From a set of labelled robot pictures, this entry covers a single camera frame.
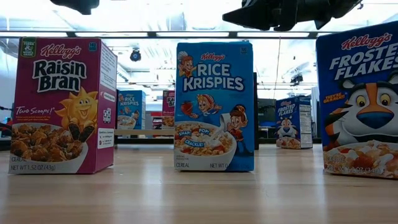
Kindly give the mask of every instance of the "wooden table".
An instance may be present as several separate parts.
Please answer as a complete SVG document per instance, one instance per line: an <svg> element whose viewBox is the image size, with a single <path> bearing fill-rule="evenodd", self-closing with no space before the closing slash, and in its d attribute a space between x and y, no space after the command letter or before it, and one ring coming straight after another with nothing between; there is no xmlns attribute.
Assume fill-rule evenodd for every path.
<svg viewBox="0 0 398 224"><path fill-rule="evenodd" d="M253 173L177 172L172 146L119 146L95 175L7 175L0 223L395 224L398 182L323 174L322 152L261 146Z"/></svg>

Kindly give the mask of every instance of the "small cereal box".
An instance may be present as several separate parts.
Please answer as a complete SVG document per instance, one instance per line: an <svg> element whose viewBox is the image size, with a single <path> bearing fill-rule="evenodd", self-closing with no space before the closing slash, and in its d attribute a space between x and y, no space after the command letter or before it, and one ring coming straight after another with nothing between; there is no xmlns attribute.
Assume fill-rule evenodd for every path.
<svg viewBox="0 0 398 224"><path fill-rule="evenodd" d="M92 174L113 164L117 64L100 39L20 39L11 174Z"/></svg>
<svg viewBox="0 0 398 224"><path fill-rule="evenodd" d="M325 170L398 179L398 22L317 40Z"/></svg>
<svg viewBox="0 0 398 224"><path fill-rule="evenodd" d="M142 90L119 91L118 129L145 129L145 97Z"/></svg>
<svg viewBox="0 0 398 224"><path fill-rule="evenodd" d="M162 129L174 129L174 103L175 92L163 91Z"/></svg>
<svg viewBox="0 0 398 224"><path fill-rule="evenodd" d="M178 44L177 170L254 169L253 89L249 42Z"/></svg>
<svg viewBox="0 0 398 224"><path fill-rule="evenodd" d="M285 149L312 148L311 99L296 96L276 101L276 146Z"/></svg>

